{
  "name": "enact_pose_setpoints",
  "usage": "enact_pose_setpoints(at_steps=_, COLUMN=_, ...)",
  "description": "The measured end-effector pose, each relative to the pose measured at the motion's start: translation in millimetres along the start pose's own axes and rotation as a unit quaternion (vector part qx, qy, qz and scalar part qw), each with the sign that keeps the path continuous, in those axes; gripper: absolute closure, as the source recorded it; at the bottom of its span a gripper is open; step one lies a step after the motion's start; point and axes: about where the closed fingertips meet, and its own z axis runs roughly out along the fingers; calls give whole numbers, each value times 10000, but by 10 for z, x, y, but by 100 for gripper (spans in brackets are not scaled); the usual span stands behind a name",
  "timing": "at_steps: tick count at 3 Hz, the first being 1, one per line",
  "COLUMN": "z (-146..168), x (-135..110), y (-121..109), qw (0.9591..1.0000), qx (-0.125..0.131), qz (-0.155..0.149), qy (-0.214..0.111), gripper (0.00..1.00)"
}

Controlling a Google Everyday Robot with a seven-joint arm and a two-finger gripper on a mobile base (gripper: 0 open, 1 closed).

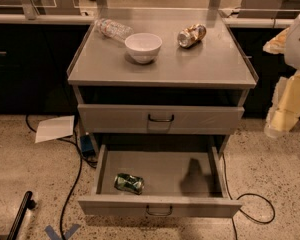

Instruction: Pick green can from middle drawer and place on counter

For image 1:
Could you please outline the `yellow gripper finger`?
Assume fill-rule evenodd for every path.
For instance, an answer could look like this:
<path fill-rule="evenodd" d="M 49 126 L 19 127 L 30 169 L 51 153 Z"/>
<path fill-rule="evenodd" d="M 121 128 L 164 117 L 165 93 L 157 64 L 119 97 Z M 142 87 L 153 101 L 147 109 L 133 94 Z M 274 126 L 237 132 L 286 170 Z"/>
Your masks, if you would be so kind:
<path fill-rule="evenodd" d="M 263 51 L 270 54 L 284 54 L 286 47 L 286 38 L 289 28 L 282 30 L 279 34 L 267 41 L 263 46 Z"/>
<path fill-rule="evenodd" d="M 290 78 L 280 77 L 275 86 L 264 133 L 270 138 L 287 134 L 300 118 L 300 70 Z"/>

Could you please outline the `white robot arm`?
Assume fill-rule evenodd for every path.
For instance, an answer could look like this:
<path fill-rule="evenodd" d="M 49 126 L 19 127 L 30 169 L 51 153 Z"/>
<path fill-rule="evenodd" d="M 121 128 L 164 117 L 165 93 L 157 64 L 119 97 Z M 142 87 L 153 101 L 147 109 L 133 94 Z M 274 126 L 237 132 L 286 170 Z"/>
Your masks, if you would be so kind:
<path fill-rule="evenodd" d="M 266 117 L 264 133 L 278 138 L 288 133 L 300 118 L 300 14 L 288 28 L 268 41 L 263 50 L 283 54 L 285 63 L 296 70 L 289 78 L 279 78 Z"/>

